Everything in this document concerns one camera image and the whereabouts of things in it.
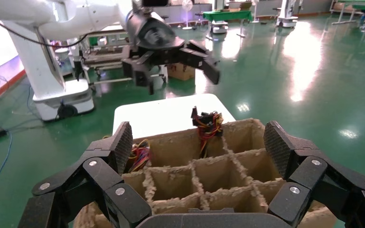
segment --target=table leg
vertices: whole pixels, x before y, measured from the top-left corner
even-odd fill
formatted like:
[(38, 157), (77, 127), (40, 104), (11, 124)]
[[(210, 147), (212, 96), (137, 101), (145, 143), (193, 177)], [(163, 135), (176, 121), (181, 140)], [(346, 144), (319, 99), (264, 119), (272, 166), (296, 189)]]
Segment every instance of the table leg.
[(237, 33), (237, 36), (245, 38), (245, 35), (243, 34), (243, 27), (244, 27), (244, 19), (241, 20), (240, 33)]
[(350, 16), (350, 20), (353, 20), (353, 17), (354, 17), (354, 13), (356, 12), (355, 9), (353, 9), (353, 11), (351, 12), (351, 16)]
[(345, 7), (346, 7), (346, 5), (343, 3), (342, 11), (340, 12), (340, 16), (339, 16), (339, 21), (332, 23), (332, 25), (341, 24), (341, 20), (342, 20), (342, 17), (343, 17), (343, 13), (345, 11)]
[(212, 35), (212, 22), (210, 20), (208, 20), (208, 27), (209, 27), (209, 32), (206, 35), (206, 39), (212, 40), (213, 41), (213, 37), (211, 37)]

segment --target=green floor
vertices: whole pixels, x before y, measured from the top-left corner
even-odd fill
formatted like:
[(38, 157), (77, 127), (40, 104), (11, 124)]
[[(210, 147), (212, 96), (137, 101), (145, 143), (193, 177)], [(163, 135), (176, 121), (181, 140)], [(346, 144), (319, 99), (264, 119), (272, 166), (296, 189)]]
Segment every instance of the green floor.
[[(14, 131), (0, 176), (0, 228), (17, 226), (35, 183), (69, 166), (91, 141), (112, 132), (118, 106), (175, 96), (215, 94), (235, 119), (277, 120), (290, 134), (311, 139), (331, 159), (365, 174), (365, 33), (352, 24), (331, 26), (336, 20), (304, 18), (287, 36), (276, 36), (272, 24), (251, 24), (242, 40), (235, 35), (238, 25), (231, 26), (225, 41), (213, 44), (200, 31), (180, 30), (182, 38), (203, 41), (221, 59), (219, 85), (202, 75), (170, 80), (166, 86), (158, 79), (150, 96), (130, 82), (103, 84), (97, 87), (93, 112)], [(27, 84), (24, 80), (0, 98), (0, 126), (33, 119), (26, 107)], [(8, 137), (0, 139), (0, 166), (8, 144)]]

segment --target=black cable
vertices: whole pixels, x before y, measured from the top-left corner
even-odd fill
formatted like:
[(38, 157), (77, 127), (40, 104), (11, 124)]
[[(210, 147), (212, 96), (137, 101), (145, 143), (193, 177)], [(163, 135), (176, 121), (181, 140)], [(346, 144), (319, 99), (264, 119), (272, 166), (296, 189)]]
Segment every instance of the black cable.
[(19, 36), (19, 37), (21, 37), (21, 38), (23, 38), (23, 39), (26, 39), (26, 40), (30, 41), (30, 42), (33, 42), (33, 43), (36, 43), (36, 44), (40, 44), (40, 45), (44, 45), (44, 46), (46, 46), (46, 47), (53, 47), (53, 48), (69, 48), (69, 47), (75, 46), (75, 45), (79, 44), (80, 42), (82, 42), (82, 41), (83, 41), (83, 40), (87, 37), (87, 35), (89, 35), (89, 34), (84, 35), (82, 38), (80, 38), (80, 40), (78, 40), (78, 41), (77, 41), (76, 43), (74, 43), (74, 44), (66, 45), (66, 46), (57, 46), (57, 45), (51, 45), (51, 44), (44, 44), (44, 43), (41, 43), (41, 42), (35, 41), (35, 40), (33, 40), (33, 39), (30, 39), (30, 38), (28, 38), (28, 37), (25, 37), (25, 36), (23, 36), (23, 35), (21, 35), (21, 34), (19, 34), (19, 33), (15, 32), (15, 31), (11, 30), (10, 28), (6, 27), (5, 25), (2, 25), (1, 23), (0, 23), (0, 26), (1, 26), (2, 28), (6, 29), (7, 31), (9, 31), (9, 32), (11, 32), (11, 33), (13, 33), (13, 34), (15, 34), (16, 36)]

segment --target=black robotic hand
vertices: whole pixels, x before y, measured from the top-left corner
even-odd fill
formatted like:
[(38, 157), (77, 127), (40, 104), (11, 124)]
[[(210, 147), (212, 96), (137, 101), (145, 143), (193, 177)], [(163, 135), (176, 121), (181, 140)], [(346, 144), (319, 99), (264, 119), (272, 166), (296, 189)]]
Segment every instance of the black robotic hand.
[(138, 10), (128, 17), (126, 30), (131, 45), (122, 51), (124, 75), (137, 86), (148, 86), (153, 93), (149, 71), (153, 66), (182, 63), (204, 71), (213, 84), (218, 84), (220, 71), (209, 50), (195, 41), (185, 42), (156, 13)]

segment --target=cardboard box on floor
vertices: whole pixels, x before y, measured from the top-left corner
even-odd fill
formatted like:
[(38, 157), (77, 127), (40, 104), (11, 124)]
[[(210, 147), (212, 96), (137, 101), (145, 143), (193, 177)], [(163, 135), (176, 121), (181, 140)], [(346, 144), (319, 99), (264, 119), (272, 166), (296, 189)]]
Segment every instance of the cardboard box on floor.
[(179, 80), (186, 81), (190, 78), (195, 78), (195, 69), (181, 63), (168, 64), (167, 70), (169, 77)]
[[(264, 148), (264, 126), (247, 119), (223, 124), (223, 137), (209, 140), (200, 159), (196, 129), (148, 137), (152, 157), (122, 177), (151, 206), (153, 214), (187, 213), (189, 208), (266, 213), (285, 183)], [(299, 228), (332, 228), (336, 217), (314, 201)], [(84, 207), (74, 228), (110, 228), (95, 203)]]

